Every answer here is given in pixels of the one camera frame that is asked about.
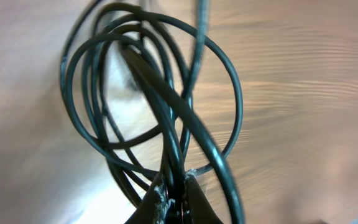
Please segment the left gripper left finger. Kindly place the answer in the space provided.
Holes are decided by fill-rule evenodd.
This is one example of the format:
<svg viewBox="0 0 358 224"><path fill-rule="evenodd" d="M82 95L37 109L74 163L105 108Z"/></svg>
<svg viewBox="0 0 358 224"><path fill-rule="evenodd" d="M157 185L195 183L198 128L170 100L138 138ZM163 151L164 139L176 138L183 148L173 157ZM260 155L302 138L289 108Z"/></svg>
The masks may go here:
<svg viewBox="0 0 358 224"><path fill-rule="evenodd" d="M158 173L139 207L125 224L164 224L169 208L167 186L163 175Z"/></svg>

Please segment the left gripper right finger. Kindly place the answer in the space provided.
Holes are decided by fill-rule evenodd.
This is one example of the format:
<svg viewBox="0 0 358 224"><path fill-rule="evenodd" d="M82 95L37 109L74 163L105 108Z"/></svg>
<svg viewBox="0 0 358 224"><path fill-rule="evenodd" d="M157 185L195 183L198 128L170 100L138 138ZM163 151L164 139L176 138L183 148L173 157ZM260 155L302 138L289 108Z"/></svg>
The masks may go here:
<svg viewBox="0 0 358 224"><path fill-rule="evenodd" d="M209 204L196 178L195 170L185 175L185 191L183 195L184 224L223 224Z"/></svg>

